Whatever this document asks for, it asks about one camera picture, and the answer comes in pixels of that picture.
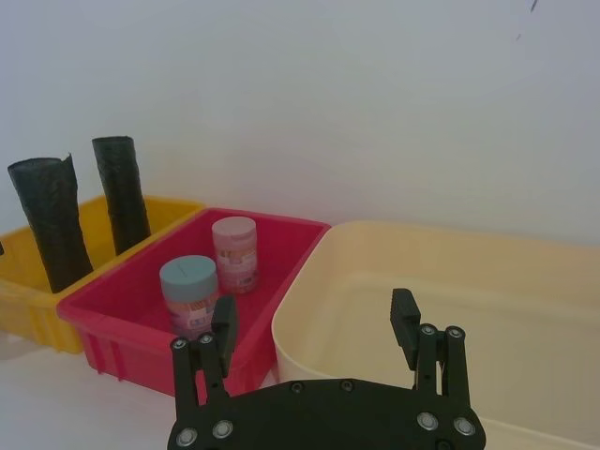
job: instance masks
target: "plastic container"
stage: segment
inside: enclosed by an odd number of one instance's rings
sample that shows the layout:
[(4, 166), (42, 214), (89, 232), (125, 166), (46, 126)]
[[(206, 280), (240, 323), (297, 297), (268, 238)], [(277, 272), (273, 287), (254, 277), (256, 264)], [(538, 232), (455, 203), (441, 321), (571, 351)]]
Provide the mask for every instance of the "plastic container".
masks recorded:
[(277, 310), (279, 375), (412, 386), (389, 321), (392, 289), (409, 288), (423, 322), (465, 329), (471, 403), (494, 448), (597, 448), (599, 274), (600, 247), (339, 225)]
[[(254, 291), (236, 296), (238, 340), (225, 385), (234, 395), (260, 386), (276, 360), (271, 336), (273, 314), (328, 225), (244, 211), (204, 210), (61, 302), (59, 314), (81, 332), (92, 368), (173, 394), (170, 343), (175, 336), (158, 271), (181, 255), (214, 259), (211, 227), (217, 220), (232, 216), (256, 221), (261, 278)], [(199, 391), (202, 389), (203, 383), (199, 383)]]
[(210, 331), (218, 300), (217, 266), (199, 255), (180, 256), (160, 268), (160, 287), (177, 336), (195, 339)]
[(145, 197), (145, 203), (153, 235), (116, 258), (105, 198), (80, 205), (83, 238), (96, 270), (57, 293), (51, 293), (31, 229), (0, 236), (5, 251), (0, 254), (0, 329), (59, 351), (81, 352), (77, 332), (56, 315), (58, 302), (203, 209), (200, 203), (159, 197)]
[(256, 222), (226, 217), (213, 224), (218, 280), (227, 293), (248, 293), (258, 281)]

